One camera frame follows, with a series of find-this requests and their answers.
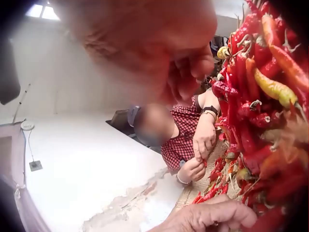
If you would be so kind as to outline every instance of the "white wall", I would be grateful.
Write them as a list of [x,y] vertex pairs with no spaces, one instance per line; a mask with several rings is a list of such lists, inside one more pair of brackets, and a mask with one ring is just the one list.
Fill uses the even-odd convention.
[[1,118],[14,115],[28,84],[19,116],[47,116],[84,110],[125,109],[126,98],[99,74],[81,45],[70,41],[60,22],[23,22],[13,35],[20,96],[0,106]]

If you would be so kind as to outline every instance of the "electrical cable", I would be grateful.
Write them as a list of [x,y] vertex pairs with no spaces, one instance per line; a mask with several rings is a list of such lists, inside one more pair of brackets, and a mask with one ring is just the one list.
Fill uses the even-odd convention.
[[29,149],[30,149],[30,153],[31,153],[31,156],[32,156],[32,160],[34,161],[34,158],[33,158],[33,154],[32,154],[32,150],[31,150],[31,146],[30,146],[30,135],[32,133],[32,130],[30,131],[29,135],[28,135],[28,146],[29,146]]

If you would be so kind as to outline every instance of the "yellow chili pepper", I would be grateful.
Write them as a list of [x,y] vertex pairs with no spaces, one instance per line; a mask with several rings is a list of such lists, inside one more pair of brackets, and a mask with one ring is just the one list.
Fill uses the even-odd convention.
[[227,47],[221,47],[221,48],[219,48],[219,50],[217,52],[217,57],[221,60],[226,59],[229,55],[230,55],[230,53],[228,52]]
[[271,98],[279,100],[285,108],[290,108],[290,101],[294,105],[297,102],[297,96],[286,85],[271,80],[263,75],[257,68],[254,69],[254,78],[261,89]]

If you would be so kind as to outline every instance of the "orange chili pepper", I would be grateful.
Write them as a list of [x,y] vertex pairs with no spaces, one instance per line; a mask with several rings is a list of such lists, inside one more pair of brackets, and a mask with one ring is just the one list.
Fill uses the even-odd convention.
[[286,73],[290,81],[299,87],[303,92],[309,92],[309,80],[301,67],[280,47],[272,45],[269,47],[271,53],[276,58],[279,66]]
[[262,24],[265,41],[268,46],[281,46],[280,39],[276,32],[277,24],[275,20],[268,14],[262,16]]

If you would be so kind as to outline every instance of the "wristwatch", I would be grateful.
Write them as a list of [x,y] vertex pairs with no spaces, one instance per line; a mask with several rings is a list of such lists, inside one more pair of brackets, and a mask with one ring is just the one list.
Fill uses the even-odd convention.
[[216,116],[218,116],[218,111],[217,111],[216,108],[214,108],[213,106],[211,106],[211,107],[205,107],[204,109],[202,109],[201,114],[204,113],[206,110],[210,110],[210,111],[214,112],[214,113],[216,114]]

